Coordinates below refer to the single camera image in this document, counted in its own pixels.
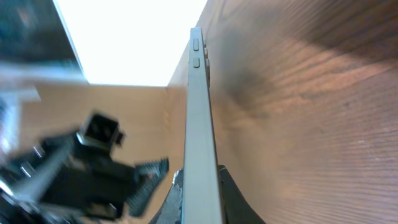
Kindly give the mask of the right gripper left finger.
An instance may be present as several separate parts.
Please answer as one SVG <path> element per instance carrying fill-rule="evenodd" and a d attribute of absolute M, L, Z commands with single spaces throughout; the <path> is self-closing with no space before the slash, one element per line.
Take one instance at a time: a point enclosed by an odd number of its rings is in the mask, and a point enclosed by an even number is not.
<path fill-rule="evenodd" d="M 149 224 L 181 224 L 183 169 L 174 173 L 171 188 L 158 212 Z"/>

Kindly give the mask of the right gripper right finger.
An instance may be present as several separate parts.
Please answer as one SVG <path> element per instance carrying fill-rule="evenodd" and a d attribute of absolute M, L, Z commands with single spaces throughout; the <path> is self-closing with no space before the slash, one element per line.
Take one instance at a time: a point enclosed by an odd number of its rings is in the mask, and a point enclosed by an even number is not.
<path fill-rule="evenodd" d="M 221 194 L 228 224 L 266 224 L 252 209 L 224 165 L 218 166 Z"/>

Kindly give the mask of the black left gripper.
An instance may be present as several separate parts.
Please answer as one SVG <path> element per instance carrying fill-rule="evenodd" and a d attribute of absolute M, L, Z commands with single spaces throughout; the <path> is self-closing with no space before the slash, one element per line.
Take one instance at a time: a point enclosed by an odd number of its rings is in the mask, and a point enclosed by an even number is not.
<path fill-rule="evenodd" d="M 115 221 L 124 204 L 140 217 L 169 171 L 169 159 L 128 166 L 111 150 L 111 137 L 72 132 L 41 139 L 1 166 L 1 223 Z"/>

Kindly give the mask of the Galaxy S25 Ultra smartphone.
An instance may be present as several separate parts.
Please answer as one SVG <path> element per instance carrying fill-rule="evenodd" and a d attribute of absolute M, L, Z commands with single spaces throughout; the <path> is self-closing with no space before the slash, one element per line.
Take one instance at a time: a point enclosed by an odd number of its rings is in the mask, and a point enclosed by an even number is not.
<path fill-rule="evenodd" d="M 205 51 L 201 28 L 190 29 L 182 223 L 225 222 Z"/>

